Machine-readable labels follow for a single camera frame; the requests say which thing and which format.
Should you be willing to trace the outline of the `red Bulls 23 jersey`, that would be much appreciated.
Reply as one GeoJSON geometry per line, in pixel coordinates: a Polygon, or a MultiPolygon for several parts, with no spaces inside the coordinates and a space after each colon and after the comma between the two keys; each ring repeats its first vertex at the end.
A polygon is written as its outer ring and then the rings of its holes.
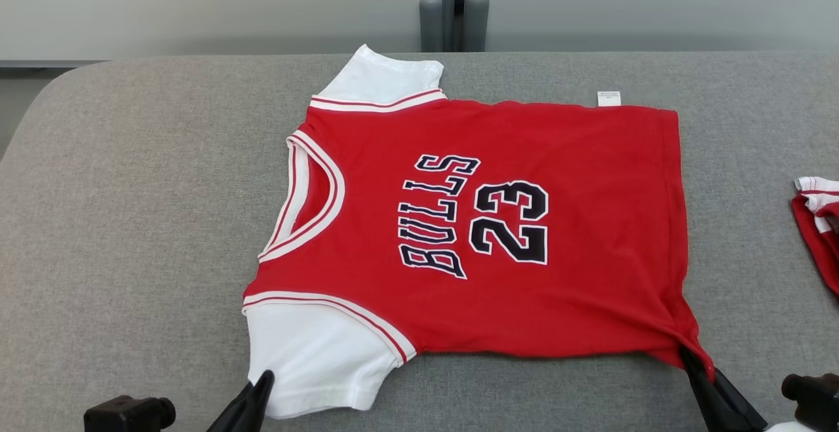
{"type": "Polygon", "coordinates": [[[425,352],[700,358],[683,295],[677,113],[483,104],[361,46],[286,140],[288,195],[244,292],[266,414],[368,410],[425,352]]]}

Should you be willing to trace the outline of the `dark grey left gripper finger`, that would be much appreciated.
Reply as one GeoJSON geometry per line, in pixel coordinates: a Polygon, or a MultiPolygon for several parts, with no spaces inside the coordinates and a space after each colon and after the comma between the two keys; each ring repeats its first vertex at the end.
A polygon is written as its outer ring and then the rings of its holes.
{"type": "Polygon", "coordinates": [[[273,373],[272,370],[264,370],[260,378],[258,378],[258,381],[253,384],[256,387],[258,394],[257,430],[258,432],[261,432],[261,429],[263,428],[263,421],[265,420],[267,404],[269,403],[273,384],[275,384],[275,373],[273,373]]]}
{"type": "Polygon", "coordinates": [[[206,432],[258,432],[258,394],[252,382],[246,384],[206,432]]]}

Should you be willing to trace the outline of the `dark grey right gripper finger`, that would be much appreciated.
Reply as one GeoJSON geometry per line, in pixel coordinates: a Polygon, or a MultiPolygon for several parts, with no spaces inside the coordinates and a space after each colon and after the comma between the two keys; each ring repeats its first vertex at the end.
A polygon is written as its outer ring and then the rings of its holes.
{"type": "Polygon", "coordinates": [[[715,423],[712,432],[764,432],[768,422],[734,384],[717,369],[713,385],[715,423]]]}
{"type": "Polygon", "coordinates": [[[700,357],[687,347],[679,348],[680,359],[709,432],[738,432],[738,392],[734,384],[713,367],[709,378],[700,357]]]}

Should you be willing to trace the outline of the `grey metal frame stand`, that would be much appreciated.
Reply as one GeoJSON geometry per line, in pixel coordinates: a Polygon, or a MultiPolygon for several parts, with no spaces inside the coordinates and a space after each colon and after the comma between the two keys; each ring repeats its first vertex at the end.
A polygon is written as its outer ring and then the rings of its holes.
{"type": "Polygon", "coordinates": [[[484,52],[490,0],[419,0],[422,52],[484,52]]]}

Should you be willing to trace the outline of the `red shorts with white trim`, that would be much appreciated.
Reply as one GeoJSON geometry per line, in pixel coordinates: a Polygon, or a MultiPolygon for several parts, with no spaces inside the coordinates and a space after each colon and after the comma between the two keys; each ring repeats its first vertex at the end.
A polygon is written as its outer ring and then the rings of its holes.
{"type": "Polygon", "coordinates": [[[795,178],[795,222],[827,288],[839,300],[839,182],[795,178]]]}

